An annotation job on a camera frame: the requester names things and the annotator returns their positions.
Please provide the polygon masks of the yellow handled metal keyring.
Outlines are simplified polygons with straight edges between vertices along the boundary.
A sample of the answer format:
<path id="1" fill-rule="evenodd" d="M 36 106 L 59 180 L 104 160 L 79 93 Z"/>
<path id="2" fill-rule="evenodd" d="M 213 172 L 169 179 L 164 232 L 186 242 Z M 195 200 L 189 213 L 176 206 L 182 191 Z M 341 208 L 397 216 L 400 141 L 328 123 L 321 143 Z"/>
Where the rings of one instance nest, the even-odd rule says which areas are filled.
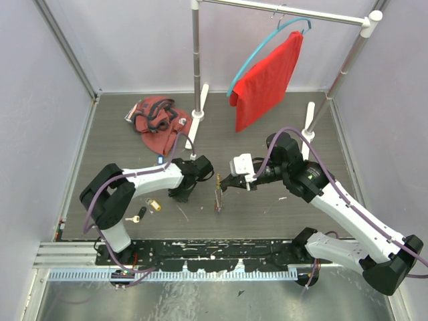
<path id="1" fill-rule="evenodd" d="M 223 191 L 221 189 L 221 175 L 217 173 L 216 185 L 215 185 L 215 212 L 220 213 L 222 209 L 223 209 Z"/>

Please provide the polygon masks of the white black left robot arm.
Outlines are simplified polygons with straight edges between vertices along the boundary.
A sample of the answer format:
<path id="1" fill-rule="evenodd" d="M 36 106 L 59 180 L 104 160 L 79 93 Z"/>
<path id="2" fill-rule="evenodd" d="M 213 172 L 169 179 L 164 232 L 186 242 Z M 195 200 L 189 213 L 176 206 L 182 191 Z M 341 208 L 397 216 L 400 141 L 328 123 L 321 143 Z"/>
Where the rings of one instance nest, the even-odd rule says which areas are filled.
<path id="1" fill-rule="evenodd" d="M 129 264 L 136 252 L 123 222 L 130 202 L 167 190 L 170 198 L 186 203 L 196 184 L 213 174 L 213 165 L 205 156 L 190 161 L 175 158 L 165 165 L 136 170 L 121 169 L 115 163 L 106 165 L 80 194 L 87 211 L 84 233 L 95 227 L 110 248 L 110 257 L 119 265 Z"/>

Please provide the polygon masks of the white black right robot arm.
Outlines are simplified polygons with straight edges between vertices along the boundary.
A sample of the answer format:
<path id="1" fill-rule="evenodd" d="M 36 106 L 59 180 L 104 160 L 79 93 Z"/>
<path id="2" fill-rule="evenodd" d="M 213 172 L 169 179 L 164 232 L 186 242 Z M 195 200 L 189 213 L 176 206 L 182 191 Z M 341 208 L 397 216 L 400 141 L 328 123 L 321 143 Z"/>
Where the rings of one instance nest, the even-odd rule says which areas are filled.
<path id="1" fill-rule="evenodd" d="M 231 173 L 218 185 L 254 191 L 262 184 L 282 182 L 294 196 L 333 218 L 356 240 L 355 244 L 305 228 L 292 241 L 300 263 L 325 259 L 362 275 L 376 291 L 391 296 L 420 256 L 423 242 L 416 235 L 404 236 L 377 219 L 350 196 L 327 170 L 320 158 L 304 159 L 298 143 L 285 127 L 266 139 L 265 158 L 245 153 L 230 162 Z"/>

